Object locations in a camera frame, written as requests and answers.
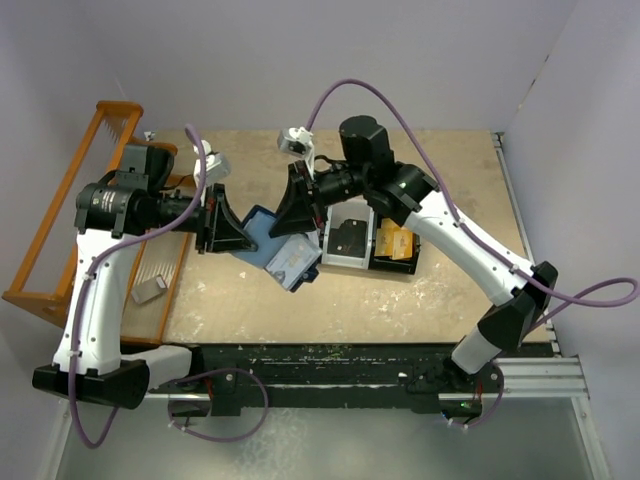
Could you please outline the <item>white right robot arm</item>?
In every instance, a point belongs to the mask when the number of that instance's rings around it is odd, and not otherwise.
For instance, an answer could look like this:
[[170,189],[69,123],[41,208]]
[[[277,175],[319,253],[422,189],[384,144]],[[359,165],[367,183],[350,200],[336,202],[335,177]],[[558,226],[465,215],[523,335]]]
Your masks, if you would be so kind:
[[281,131],[279,149],[295,157],[276,210],[271,237],[306,233],[327,219],[330,206],[361,196],[379,215],[428,241],[458,265],[485,293],[490,309],[453,349],[446,383],[467,391],[480,370],[500,353],[518,348],[547,308],[557,269],[533,264],[511,252],[460,211],[420,167],[398,162],[387,130],[371,116],[344,120],[339,127],[343,159],[314,168],[313,135],[303,127]]

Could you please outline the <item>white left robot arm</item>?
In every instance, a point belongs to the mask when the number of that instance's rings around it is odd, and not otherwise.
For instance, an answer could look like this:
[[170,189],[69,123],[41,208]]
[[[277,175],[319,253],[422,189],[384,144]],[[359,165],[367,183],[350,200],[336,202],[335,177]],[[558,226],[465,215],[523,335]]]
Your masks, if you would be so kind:
[[169,194],[173,154],[159,146],[126,145],[118,168],[76,197],[78,258],[63,338],[49,365],[35,369],[34,388],[60,397],[135,409],[145,394],[173,382],[202,387],[204,355],[197,346],[163,345],[121,353],[121,323],[134,261],[150,230],[195,235],[199,253],[254,251],[257,245],[232,212],[221,179],[226,157],[208,142],[197,160],[194,196]]

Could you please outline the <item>blue leather card holder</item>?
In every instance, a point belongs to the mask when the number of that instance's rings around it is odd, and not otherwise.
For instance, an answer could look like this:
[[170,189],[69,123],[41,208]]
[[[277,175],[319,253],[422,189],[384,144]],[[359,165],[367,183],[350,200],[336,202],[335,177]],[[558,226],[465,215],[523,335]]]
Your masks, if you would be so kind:
[[[232,256],[258,269],[264,270],[266,272],[265,267],[267,263],[274,257],[276,252],[283,246],[285,241],[291,236],[291,235],[285,235],[277,238],[271,238],[269,236],[269,230],[273,225],[275,218],[276,218],[276,215],[270,210],[260,205],[254,205],[249,210],[249,212],[247,213],[243,221],[241,222],[241,226],[250,235],[250,237],[256,242],[258,249],[255,252],[248,252],[248,251],[233,252]],[[312,240],[312,239],[310,240],[318,246],[316,240]],[[320,259],[321,257],[319,258],[317,264],[315,265],[315,268],[313,270],[310,270],[308,274],[304,276],[304,281],[293,292],[296,292],[302,286],[303,283],[312,283],[317,278],[319,274],[317,266],[320,262]]]

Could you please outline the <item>silver VIP card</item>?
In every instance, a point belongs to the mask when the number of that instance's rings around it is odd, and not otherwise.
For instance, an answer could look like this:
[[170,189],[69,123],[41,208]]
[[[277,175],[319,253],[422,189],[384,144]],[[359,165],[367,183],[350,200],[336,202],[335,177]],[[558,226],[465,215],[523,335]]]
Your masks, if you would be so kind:
[[286,291],[293,292],[315,268],[322,250],[306,235],[291,235],[267,263],[266,272]]

